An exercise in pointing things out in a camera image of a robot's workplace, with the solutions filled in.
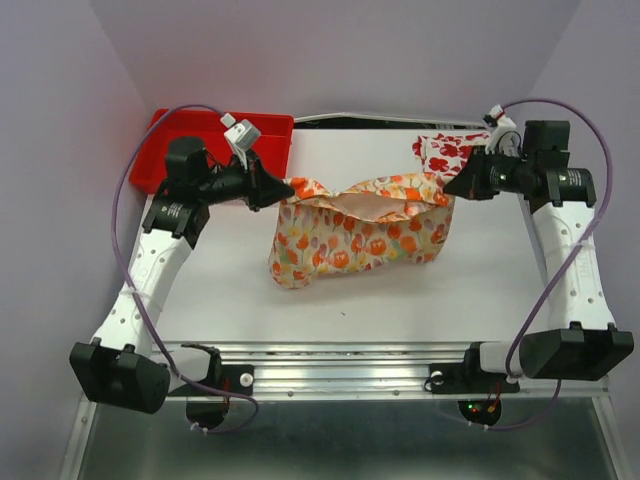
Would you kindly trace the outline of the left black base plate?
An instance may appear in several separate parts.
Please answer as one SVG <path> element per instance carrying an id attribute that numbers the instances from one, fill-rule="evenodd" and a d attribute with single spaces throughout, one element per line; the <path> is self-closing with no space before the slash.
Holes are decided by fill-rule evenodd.
<path id="1" fill-rule="evenodd" d="M 251 364 L 225 364 L 217 378 L 209 376 L 198 380 L 198 383 L 218 390 L 251 396 L 255 382 L 255 367 Z M 178 383 L 168 393 L 169 397 L 202 397 L 206 392 L 187 383 Z"/>

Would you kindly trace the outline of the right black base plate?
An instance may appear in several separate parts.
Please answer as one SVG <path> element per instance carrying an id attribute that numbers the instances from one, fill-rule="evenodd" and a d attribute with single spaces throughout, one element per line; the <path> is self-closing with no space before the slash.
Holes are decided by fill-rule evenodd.
<path id="1" fill-rule="evenodd" d="M 505 374 L 488 373 L 463 363 L 432 363 L 424 389 L 436 395 L 518 393 L 518 382 L 509 383 Z"/>

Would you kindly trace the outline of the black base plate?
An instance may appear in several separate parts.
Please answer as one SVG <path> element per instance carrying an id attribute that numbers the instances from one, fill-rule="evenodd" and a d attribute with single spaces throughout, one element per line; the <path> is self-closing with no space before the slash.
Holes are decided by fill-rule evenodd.
<path id="1" fill-rule="evenodd" d="M 488 373 L 463 363 L 432 363 L 424 389 L 436 395 L 518 393 L 518 382 L 509 383 L 505 374 Z"/>
<path id="2" fill-rule="evenodd" d="M 255 382 L 255 367 L 251 364 L 225 364 L 217 378 L 209 376 L 198 380 L 198 383 L 218 390 L 251 396 Z M 206 392 L 187 383 L 178 383 L 168 393 L 169 397 L 202 397 Z"/>

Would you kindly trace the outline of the red poppy print skirt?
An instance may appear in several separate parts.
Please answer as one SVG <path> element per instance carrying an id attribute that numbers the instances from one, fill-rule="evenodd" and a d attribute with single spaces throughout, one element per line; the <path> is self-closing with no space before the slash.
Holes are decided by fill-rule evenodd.
<path id="1" fill-rule="evenodd" d="M 466 166 L 473 148 L 484 146 L 488 139 L 489 134 L 485 131 L 419 135 L 412 150 L 423 172 L 455 177 Z"/>

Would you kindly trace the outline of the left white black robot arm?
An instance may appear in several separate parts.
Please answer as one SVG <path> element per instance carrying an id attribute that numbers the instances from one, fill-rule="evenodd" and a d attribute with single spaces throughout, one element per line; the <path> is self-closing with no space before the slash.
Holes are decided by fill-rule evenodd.
<path id="1" fill-rule="evenodd" d="M 199 137 L 170 142 L 167 176 L 143 220 L 134 258 L 111 313 L 92 339 L 76 343 L 69 361 L 85 396 L 96 403 L 155 413 L 169 393 L 189 385 L 230 397 L 217 349 L 184 344 L 170 352 L 156 325 L 181 267 L 207 224 L 212 205 L 240 200 L 257 212 L 291 197 L 269 174 L 250 140 L 229 139 L 226 165 L 213 162 Z"/>

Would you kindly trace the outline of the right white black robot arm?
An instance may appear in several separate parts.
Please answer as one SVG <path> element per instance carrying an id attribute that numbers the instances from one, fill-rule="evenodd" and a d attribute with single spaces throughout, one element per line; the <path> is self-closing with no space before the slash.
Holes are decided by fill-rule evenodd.
<path id="1" fill-rule="evenodd" d="M 618 329 L 601 284 L 593 231 L 605 203 L 591 172 L 569 165 L 570 125 L 533 120 L 519 134 L 504 113 L 485 117 L 488 142 L 472 149 L 444 188 L 466 200 L 502 192 L 522 197 L 545 287 L 512 341 L 472 345 L 460 366 L 463 384 L 482 390 L 497 375 L 598 381 L 634 350 Z"/>

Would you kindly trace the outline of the red plastic tray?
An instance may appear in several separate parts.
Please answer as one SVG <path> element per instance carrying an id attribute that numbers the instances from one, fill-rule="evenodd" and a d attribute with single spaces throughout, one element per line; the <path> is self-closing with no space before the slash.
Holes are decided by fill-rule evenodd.
<path id="1" fill-rule="evenodd" d="M 253 150 L 260 156 L 264 168 L 273 176 L 287 175 L 294 119 L 288 115 L 235 112 L 237 120 L 248 120 L 261 132 Z M 141 148 L 132 167 L 129 181 L 146 194 L 157 191 L 166 177 L 165 155 L 169 143 L 179 137 L 201 138 L 214 159 L 226 165 L 231 149 L 224 138 L 225 128 L 220 116 L 208 110 L 184 109 L 165 120 Z"/>

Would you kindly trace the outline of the orange floral print skirt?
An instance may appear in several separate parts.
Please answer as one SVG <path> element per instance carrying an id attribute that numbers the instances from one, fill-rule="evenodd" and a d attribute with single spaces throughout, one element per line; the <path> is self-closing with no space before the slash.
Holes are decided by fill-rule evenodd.
<path id="1" fill-rule="evenodd" d="M 318 181 L 289 179 L 279 205 L 268 265 L 288 289 L 320 276 L 369 271 L 396 261 L 437 258 L 450 230 L 454 199 L 434 173 L 379 177 L 331 191 Z"/>

